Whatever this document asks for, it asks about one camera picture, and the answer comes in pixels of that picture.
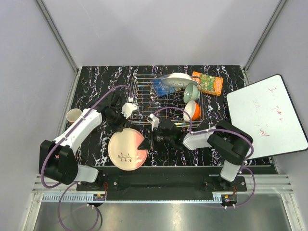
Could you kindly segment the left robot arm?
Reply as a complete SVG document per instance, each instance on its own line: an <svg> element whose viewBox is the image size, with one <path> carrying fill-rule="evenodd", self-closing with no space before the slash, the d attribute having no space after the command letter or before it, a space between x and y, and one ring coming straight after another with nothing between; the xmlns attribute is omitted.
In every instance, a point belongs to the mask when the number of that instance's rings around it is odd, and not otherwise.
<svg viewBox="0 0 308 231"><path fill-rule="evenodd" d="M97 191L103 187L104 179L98 169L80 165L76 153L83 141L101 123L106 122L114 131L122 131L132 112L138 107L133 98L122 102L119 94L112 92L108 98L103 95L99 100L89 102L81 115L70 127L52 141L44 140L39 150L39 174L44 187L49 188L45 178L69 185L76 181L87 182Z"/></svg>

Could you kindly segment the orange bowl white inside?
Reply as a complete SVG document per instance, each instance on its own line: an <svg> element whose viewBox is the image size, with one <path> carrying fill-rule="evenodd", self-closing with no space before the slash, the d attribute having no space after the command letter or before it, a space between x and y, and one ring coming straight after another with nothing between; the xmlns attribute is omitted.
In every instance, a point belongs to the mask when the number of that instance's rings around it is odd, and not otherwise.
<svg viewBox="0 0 308 231"><path fill-rule="evenodd" d="M196 121L201 115L201 108L195 101L188 102L184 108L184 111L185 113L183 113L183 119L185 121L189 121L188 116L190 116L192 121Z"/></svg>

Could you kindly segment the pink cream floral plate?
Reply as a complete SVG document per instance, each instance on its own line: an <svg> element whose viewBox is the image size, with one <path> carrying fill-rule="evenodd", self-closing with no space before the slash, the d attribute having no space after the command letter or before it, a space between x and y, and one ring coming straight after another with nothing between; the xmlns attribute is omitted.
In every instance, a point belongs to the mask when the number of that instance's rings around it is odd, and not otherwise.
<svg viewBox="0 0 308 231"><path fill-rule="evenodd" d="M124 171L140 168L148 154L147 150L138 150L138 146L143 140L144 136L131 128L114 133L108 144L108 155L111 162Z"/></svg>

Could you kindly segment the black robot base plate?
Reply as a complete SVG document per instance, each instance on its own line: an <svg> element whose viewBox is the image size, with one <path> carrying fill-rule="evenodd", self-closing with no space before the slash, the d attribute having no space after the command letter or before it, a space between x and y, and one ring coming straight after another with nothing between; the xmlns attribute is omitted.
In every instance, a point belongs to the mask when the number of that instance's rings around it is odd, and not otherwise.
<svg viewBox="0 0 308 231"><path fill-rule="evenodd" d="M64 195L65 201L78 200L77 194L87 193L88 202L161 202L210 201L215 193L247 193L244 170L231 183L219 176L221 167L140 167L123 171L115 167L99 169L95 183L83 182Z"/></svg>

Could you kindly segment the orange mug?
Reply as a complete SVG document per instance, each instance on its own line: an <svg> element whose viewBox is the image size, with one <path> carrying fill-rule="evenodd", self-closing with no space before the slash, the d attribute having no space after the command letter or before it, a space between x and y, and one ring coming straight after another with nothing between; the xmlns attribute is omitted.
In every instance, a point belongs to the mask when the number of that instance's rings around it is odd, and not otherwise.
<svg viewBox="0 0 308 231"><path fill-rule="evenodd" d="M66 114L66 120L69 124L73 124L81 116L82 111L78 108L73 108Z"/></svg>

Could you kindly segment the green ceramic bowl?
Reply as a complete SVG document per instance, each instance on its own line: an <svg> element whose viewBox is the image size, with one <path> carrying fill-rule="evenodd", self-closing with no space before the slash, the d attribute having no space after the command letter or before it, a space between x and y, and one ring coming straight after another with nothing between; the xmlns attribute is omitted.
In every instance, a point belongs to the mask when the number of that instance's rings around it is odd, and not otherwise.
<svg viewBox="0 0 308 231"><path fill-rule="evenodd" d="M188 103L190 101L197 101L200 97L199 89L193 84L189 83L184 91L183 101Z"/></svg>

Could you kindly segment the white paper plate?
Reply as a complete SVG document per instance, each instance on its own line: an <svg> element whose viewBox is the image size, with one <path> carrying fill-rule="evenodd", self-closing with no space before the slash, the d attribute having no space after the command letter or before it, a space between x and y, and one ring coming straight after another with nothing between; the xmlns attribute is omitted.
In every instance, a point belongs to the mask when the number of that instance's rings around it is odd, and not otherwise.
<svg viewBox="0 0 308 231"><path fill-rule="evenodd" d="M192 77L184 73L173 73L168 77L161 79L161 83L168 87L186 88L188 84L192 83L198 86L198 82L193 80Z"/></svg>

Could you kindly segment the metal wire dish rack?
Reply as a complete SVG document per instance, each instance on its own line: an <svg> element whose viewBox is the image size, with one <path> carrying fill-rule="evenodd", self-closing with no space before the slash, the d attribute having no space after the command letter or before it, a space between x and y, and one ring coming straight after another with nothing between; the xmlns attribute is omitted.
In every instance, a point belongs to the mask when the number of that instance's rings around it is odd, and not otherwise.
<svg viewBox="0 0 308 231"><path fill-rule="evenodd" d="M149 125L147 117L160 108L164 108L156 116L161 120L171 119L178 127L187 128L190 123L183 119L183 112L175 108L184 109L186 103L183 101L184 88L175 88L177 92L167 96L158 97L150 80L153 78L168 77L169 75L136 74L131 82L133 102L139 110L130 117L132 124Z"/></svg>

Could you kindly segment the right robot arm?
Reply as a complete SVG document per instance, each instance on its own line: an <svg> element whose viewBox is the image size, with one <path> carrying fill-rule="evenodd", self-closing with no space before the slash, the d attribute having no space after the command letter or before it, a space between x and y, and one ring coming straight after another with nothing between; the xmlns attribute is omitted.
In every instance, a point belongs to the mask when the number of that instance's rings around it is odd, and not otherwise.
<svg viewBox="0 0 308 231"><path fill-rule="evenodd" d="M169 119L148 129L138 150L157 151L167 145L177 150L214 148L224 158L218 184L225 191L235 186L241 167L254 152L252 137L229 122L220 121L209 129L184 131Z"/></svg>

